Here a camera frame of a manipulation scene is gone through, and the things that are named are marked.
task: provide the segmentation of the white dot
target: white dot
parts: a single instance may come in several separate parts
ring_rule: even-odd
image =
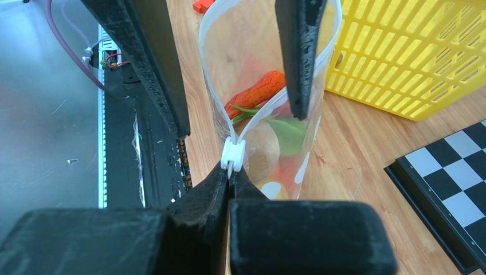
[[[261,188],[261,192],[269,199],[277,198],[277,195],[280,193],[282,189],[282,185],[278,182],[267,182]]]
[[[318,135],[319,125],[320,125],[320,116],[319,116],[319,119],[318,119],[318,123],[316,124],[316,129],[314,131],[314,140],[316,140],[316,137]]]
[[[297,184],[301,184],[302,180],[304,180],[305,169],[307,168],[307,163],[309,163],[309,154],[310,152],[307,152],[307,155],[305,155],[304,163],[302,163],[297,175],[295,175],[295,179],[293,179],[293,181]]]

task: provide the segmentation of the red block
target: red block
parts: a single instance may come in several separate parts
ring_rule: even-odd
[[[214,1],[216,0],[198,0],[193,4],[193,8],[198,13],[205,14]]]

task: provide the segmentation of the plastic vegetable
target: plastic vegetable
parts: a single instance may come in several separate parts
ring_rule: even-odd
[[[304,158],[304,152],[293,156],[280,156],[275,170],[273,170],[270,175],[270,178],[276,179],[285,187],[287,194],[289,194],[291,198],[297,196],[296,194],[295,197],[293,196],[295,186],[299,185],[295,183],[295,176],[302,166]]]
[[[225,110],[229,119],[233,119],[242,114],[241,110],[233,108],[232,105],[244,109],[254,108],[261,103],[270,100],[282,90],[285,85],[285,76],[278,70],[272,70],[264,74],[253,86],[233,96],[233,98],[226,103]]]
[[[284,186],[278,180],[267,179],[256,184],[257,188],[272,200],[286,200],[288,194]]]
[[[258,110],[261,109],[261,107],[255,107],[255,108],[252,108],[252,109],[245,109],[245,108],[241,108],[241,107],[238,107],[236,105],[233,105],[233,104],[231,104],[231,107],[235,108],[236,110],[240,110],[242,112],[242,114],[237,115],[233,118],[233,123],[238,123],[241,120],[246,119],[247,117],[252,117],[258,112]]]

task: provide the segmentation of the wire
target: wire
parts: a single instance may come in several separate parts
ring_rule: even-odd
[[[114,54],[110,54],[106,59],[105,59],[105,63],[108,63],[109,59],[112,58],[113,56],[119,56],[119,55],[122,55],[123,53],[114,53]]]
[[[83,31],[76,26],[76,24],[73,23],[66,14],[66,4],[68,3],[69,0],[64,0],[64,3],[62,3],[61,6],[61,14],[62,17],[64,17],[64,20],[67,21],[67,23],[79,34],[79,36],[84,40],[84,43],[86,44],[86,47],[89,46],[89,39],[86,36],[86,34],[83,33]]]
[[[94,48],[96,47],[96,45],[98,45],[99,43],[101,43],[101,42],[103,42],[103,41],[106,41],[106,40],[110,40],[110,38],[109,38],[109,37],[102,38],[102,39],[100,39],[100,40],[96,41],[95,43],[93,43],[93,45],[91,45],[91,47],[90,47],[90,48],[91,48],[91,49],[94,49]]]
[[[86,74],[93,83],[96,84],[100,89],[104,90],[105,86],[96,78],[96,76],[86,67],[83,62],[76,56],[74,51],[69,47],[68,43],[64,40],[61,33],[59,32],[54,19],[52,18],[52,0],[46,0],[45,2],[45,12],[47,23],[49,24],[50,30],[56,37],[57,41],[61,44],[62,48],[70,56],[70,58],[76,63],[76,65]]]
[[[122,66],[122,65],[125,65],[125,64],[128,64],[128,63],[130,63],[130,61],[123,61],[123,62],[121,62],[121,63],[117,63],[117,64],[115,64],[115,65],[111,65],[109,68],[110,68],[110,69],[113,69],[113,68],[116,68],[116,67],[118,67],[118,66]]]

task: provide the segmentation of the green carrot leaf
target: green carrot leaf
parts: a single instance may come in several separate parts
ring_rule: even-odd
[[[247,117],[252,117],[254,114],[252,113],[242,113],[241,115],[235,116],[233,118],[233,124],[240,122],[243,119],[246,119]]]
[[[233,105],[233,104],[230,104],[230,106],[235,108],[236,110],[243,112],[243,113],[252,113],[252,114],[256,114],[258,112],[258,110],[261,109],[261,107],[255,107],[255,108],[252,108],[252,109],[245,109],[245,108],[241,108],[241,107],[238,107],[236,105]]]
[[[293,156],[302,152],[307,127],[296,119],[269,119],[266,121],[277,135],[280,155]]]

